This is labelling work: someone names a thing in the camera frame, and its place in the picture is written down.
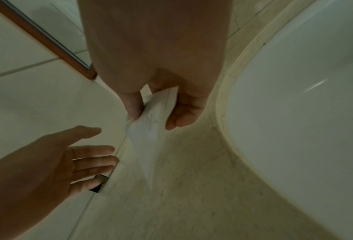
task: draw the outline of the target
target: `skin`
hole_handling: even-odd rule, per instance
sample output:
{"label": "skin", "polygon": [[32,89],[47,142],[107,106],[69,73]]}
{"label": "skin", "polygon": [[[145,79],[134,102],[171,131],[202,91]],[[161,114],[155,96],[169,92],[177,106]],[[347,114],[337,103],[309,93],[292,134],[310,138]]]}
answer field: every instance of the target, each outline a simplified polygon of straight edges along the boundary
{"label": "skin", "polygon": [[70,147],[100,132],[78,126],[43,136],[0,159],[0,240],[16,238],[67,198],[101,183],[78,180],[113,171],[118,159],[109,154],[114,147]]}
{"label": "skin", "polygon": [[232,0],[79,0],[92,62],[132,121],[140,90],[179,86],[166,129],[194,123],[221,72]]}

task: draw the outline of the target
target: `marble counter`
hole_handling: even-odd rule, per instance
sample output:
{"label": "marble counter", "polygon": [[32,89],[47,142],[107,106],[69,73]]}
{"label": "marble counter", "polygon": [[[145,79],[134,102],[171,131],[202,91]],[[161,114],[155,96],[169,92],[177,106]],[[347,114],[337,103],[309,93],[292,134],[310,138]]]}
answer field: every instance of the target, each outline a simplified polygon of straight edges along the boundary
{"label": "marble counter", "polygon": [[70,239],[336,239],[249,169],[225,125],[235,78],[312,1],[236,0],[223,73],[198,122],[168,133],[152,191],[126,140]]}

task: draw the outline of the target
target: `wooden trim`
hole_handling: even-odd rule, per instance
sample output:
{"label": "wooden trim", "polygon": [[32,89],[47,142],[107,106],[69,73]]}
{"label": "wooden trim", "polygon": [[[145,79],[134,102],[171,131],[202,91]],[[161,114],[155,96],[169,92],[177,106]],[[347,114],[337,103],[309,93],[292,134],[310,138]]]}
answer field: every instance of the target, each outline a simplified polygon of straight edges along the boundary
{"label": "wooden trim", "polygon": [[87,79],[94,80],[97,76],[97,72],[93,66],[87,69],[83,64],[78,62],[75,58],[69,55],[64,49],[58,44],[49,39],[45,34],[39,31],[36,27],[31,25],[22,16],[16,13],[13,9],[7,6],[4,2],[0,1],[0,13],[14,22],[17,26],[22,28],[25,32],[30,34],[37,41],[42,43],[50,51],[56,54],[60,59],[67,62],[71,67],[75,68],[78,72],[83,74]]}

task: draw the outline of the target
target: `sink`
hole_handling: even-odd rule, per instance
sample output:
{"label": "sink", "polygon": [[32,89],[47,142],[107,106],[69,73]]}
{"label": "sink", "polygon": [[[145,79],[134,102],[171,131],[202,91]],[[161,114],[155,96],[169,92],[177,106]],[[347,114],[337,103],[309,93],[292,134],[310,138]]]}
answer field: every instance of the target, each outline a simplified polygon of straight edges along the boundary
{"label": "sink", "polygon": [[231,90],[232,144],[272,188],[353,240],[353,0],[317,0]]}

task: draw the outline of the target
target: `person's right hand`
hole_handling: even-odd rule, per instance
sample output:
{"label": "person's right hand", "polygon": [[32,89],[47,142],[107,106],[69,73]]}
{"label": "person's right hand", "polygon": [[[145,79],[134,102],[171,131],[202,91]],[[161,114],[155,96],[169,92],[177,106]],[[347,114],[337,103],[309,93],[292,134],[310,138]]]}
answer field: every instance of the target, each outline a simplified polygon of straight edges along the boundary
{"label": "person's right hand", "polygon": [[140,90],[179,86],[166,129],[194,123],[224,59],[232,0],[80,0],[90,56],[131,120],[143,110]]}

